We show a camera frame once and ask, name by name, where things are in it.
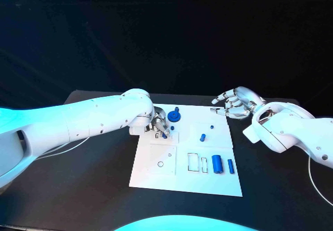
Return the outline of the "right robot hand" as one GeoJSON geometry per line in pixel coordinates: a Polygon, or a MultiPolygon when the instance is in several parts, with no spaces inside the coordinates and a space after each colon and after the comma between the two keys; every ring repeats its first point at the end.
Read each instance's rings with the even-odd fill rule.
{"type": "Polygon", "coordinates": [[[225,100],[225,107],[210,108],[210,112],[229,117],[230,119],[242,120],[266,104],[266,101],[246,87],[236,87],[225,91],[212,100],[212,104],[225,100]]]}

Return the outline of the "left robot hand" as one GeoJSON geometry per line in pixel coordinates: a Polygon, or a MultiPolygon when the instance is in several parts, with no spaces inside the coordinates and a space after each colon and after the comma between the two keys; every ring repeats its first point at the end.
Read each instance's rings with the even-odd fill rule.
{"type": "Polygon", "coordinates": [[[167,121],[165,121],[165,112],[160,107],[157,106],[152,107],[150,118],[151,118],[151,121],[144,128],[144,132],[154,130],[155,132],[161,132],[161,134],[164,134],[168,137],[170,128],[167,126],[167,121]]]}

